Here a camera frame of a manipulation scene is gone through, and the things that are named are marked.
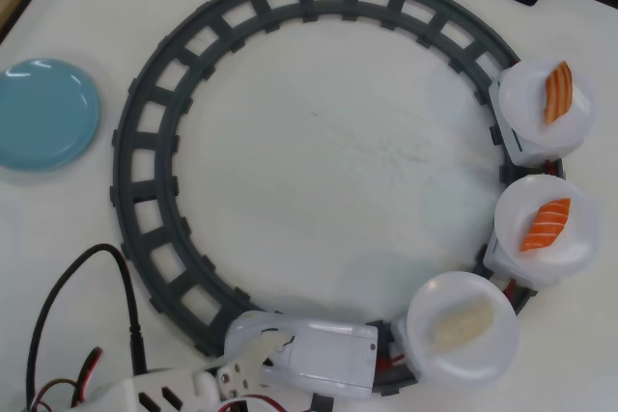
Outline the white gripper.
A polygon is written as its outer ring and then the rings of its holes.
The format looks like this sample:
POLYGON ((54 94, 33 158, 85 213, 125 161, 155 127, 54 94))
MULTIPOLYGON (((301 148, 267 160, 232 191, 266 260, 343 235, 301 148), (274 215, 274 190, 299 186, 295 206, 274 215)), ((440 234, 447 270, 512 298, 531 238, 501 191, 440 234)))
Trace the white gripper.
POLYGON ((282 332, 261 333, 225 357, 216 374, 217 383, 206 371, 189 370, 156 371, 122 380, 94 393, 94 410, 216 411, 221 398, 240 398, 258 391, 264 361, 282 351, 292 338, 282 332))

